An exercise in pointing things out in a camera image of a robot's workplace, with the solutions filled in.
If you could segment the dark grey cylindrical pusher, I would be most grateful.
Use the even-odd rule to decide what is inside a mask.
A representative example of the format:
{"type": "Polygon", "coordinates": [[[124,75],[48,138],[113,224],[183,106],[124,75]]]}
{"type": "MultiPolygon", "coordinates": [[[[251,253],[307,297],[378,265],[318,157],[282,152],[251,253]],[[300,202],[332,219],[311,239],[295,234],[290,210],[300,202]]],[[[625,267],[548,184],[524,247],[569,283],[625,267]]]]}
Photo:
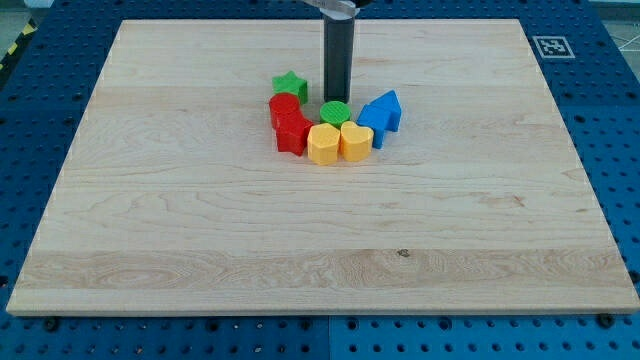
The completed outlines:
{"type": "Polygon", "coordinates": [[[355,20],[336,20],[323,16],[324,25],[324,100],[348,103],[355,20]]]}

